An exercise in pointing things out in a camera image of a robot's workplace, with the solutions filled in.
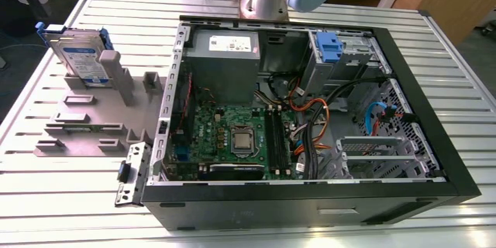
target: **blue drive bay latch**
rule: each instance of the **blue drive bay latch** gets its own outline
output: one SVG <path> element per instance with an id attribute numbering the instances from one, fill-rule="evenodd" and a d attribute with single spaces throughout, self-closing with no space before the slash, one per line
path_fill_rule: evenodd
<path id="1" fill-rule="evenodd" d="M 334 32 L 318 32 L 318 47 L 324 63 L 336 63 L 343 55 L 343 43 Z"/>

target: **motherboard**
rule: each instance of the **motherboard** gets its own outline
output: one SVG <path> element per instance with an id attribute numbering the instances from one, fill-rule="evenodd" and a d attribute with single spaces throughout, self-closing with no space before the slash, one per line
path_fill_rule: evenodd
<path id="1" fill-rule="evenodd" d="M 192 143 L 175 147 L 176 180 L 204 180 L 206 173 L 224 169 L 235 174 L 258 171 L 264 180 L 296 179 L 288 141 L 292 127 L 292 111 L 198 106 Z"/>

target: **blue drive bracket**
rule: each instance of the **blue drive bracket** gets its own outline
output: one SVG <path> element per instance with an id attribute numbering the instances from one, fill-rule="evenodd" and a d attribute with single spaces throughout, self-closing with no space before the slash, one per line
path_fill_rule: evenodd
<path id="1" fill-rule="evenodd" d="M 107 31 L 106 28 L 100 29 L 100 38 L 102 38 L 102 41 L 103 41 L 103 45 L 106 46 L 106 49 L 112 51 L 114 50 L 114 45 L 112 45 L 112 42 L 111 42 L 111 36 L 108 35 L 108 31 Z"/>
<path id="2" fill-rule="evenodd" d="M 36 23 L 35 27 L 36 27 L 38 36 L 40 36 L 42 40 L 44 40 L 47 48 L 50 48 L 47 38 L 44 37 L 46 24 L 43 22 L 39 22 L 39 23 Z"/>
<path id="3" fill-rule="evenodd" d="M 343 55 L 343 43 L 334 32 L 316 33 L 318 47 L 324 63 L 336 63 Z"/>

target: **slotted metal table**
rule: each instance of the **slotted metal table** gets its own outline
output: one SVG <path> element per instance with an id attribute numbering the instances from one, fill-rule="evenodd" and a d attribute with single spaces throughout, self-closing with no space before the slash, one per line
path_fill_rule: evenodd
<path id="1" fill-rule="evenodd" d="M 238 2 L 79 0 L 66 25 L 106 26 L 131 74 L 156 71 L 167 76 L 180 15 L 236 17 Z M 34 155 L 68 88 L 66 68 L 48 50 L 0 126 L 0 244 L 496 246 L 496 102 L 436 23 L 415 10 L 336 5 L 323 5 L 312 13 L 290 12 L 290 17 L 291 21 L 390 29 L 483 195 L 394 225 L 168 232 L 147 208 L 114 208 L 120 158 Z"/>

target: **sticker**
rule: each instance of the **sticker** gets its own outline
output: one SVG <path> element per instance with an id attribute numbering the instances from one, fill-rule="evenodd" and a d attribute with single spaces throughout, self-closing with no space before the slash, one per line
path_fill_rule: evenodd
<path id="1" fill-rule="evenodd" d="M 304 90 L 300 87 L 296 87 L 295 91 L 296 91 L 298 94 L 300 94 L 300 96 L 303 96 Z"/>
<path id="2" fill-rule="evenodd" d="M 296 163 L 296 171 L 304 172 L 304 164 Z"/>
<path id="3" fill-rule="evenodd" d="M 251 38 L 240 36 L 211 36 L 210 51 L 251 52 Z"/>
<path id="4" fill-rule="evenodd" d="M 78 76 L 94 85 L 108 82 L 108 75 L 100 63 L 98 63 L 98 53 L 92 48 L 63 48 L 71 68 Z"/>

